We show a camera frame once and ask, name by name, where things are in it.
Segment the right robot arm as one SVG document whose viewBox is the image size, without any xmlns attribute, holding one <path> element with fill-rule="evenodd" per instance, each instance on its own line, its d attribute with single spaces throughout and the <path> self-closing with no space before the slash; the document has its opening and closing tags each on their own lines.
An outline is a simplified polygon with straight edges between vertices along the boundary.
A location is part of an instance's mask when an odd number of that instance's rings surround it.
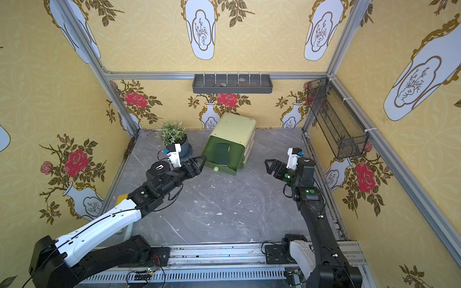
<svg viewBox="0 0 461 288">
<path fill-rule="evenodd" d="M 350 266 L 342 253 L 325 215 L 326 201 L 315 187 L 315 161 L 300 157 L 291 167 L 275 159 L 265 160 L 264 164 L 268 174 L 290 188 L 290 198 L 297 204 L 308 228 L 311 245 L 300 237 L 286 237 L 289 257 L 306 278 L 301 283 L 307 288 L 360 288 L 361 272 Z"/>
</svg>

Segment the green top drawer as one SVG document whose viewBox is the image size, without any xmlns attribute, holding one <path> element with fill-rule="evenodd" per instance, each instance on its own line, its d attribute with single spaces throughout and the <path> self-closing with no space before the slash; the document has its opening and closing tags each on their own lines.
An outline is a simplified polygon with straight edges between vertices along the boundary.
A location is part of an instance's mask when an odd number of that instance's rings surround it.
<svg viewBox="0 0 461 288">
<path fill-rule="evenodd" d="M 245 167 L 244 145 L 210 136 L 202 156 L 206 156 L 205 167 L 236 176 Z"/>
</svg>

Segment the green scrub sponge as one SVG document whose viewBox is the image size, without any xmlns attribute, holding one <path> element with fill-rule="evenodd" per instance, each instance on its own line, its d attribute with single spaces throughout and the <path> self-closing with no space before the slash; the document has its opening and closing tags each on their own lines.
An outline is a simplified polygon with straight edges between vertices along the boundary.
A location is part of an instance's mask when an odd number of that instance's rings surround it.
<svg viewBox="0 0 461 288">
<path fill-rule="evenodd" d="M 217 165 L 227 167 L 230 162 L 230 145 L 229 144 L 217 144 L 215 148 L 215 159 L 214 162 Z"/>
</svg>

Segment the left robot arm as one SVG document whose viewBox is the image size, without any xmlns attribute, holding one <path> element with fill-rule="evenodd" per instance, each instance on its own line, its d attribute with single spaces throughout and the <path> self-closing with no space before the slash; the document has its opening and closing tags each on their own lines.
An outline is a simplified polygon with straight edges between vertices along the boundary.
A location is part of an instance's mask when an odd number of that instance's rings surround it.
<svg viewBox="0 0 461 288">
<path fill-rule="evenodd" d="M 52 239 L 37 241 L 29 268 L 30 280 L 36 288 L 73 288 L 87 278 L 118 265 L 135 263 L 149 257 L 151 246 L 135 235 L 116 246 L 96 247 L 117 231 L 135 223 L 152 212 L 159 212 L 165 199 L 202 172 L 207 157 L 198 156 L 171 168 L 165 161 L 155 162 L 146 172 L 146 182 L 128 194 L 120 204 L 88 224 Z"/>
</svg>

